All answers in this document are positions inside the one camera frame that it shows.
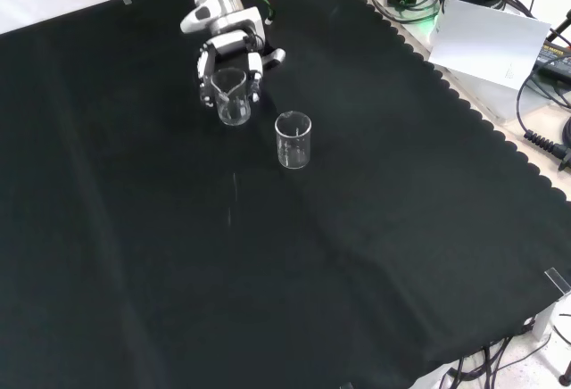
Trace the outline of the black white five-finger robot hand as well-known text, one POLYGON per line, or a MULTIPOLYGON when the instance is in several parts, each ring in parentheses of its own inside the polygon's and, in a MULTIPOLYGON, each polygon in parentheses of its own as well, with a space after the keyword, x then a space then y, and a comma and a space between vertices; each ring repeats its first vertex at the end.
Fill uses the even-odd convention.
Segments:
POLYGON ((261 99, 261 84, 264 73, 279 66, 286 58, 286 51, 265 43, 265 39, 256 33, 243 30, 226 32, 206 41, 200 49, 197 59, 197 79, 200 102, 207 108, 215 104, 212 76, 218 63, 231 62, 238 56, 244 56, 247 62, 246 84, 248 97, 254 103, 261 99))

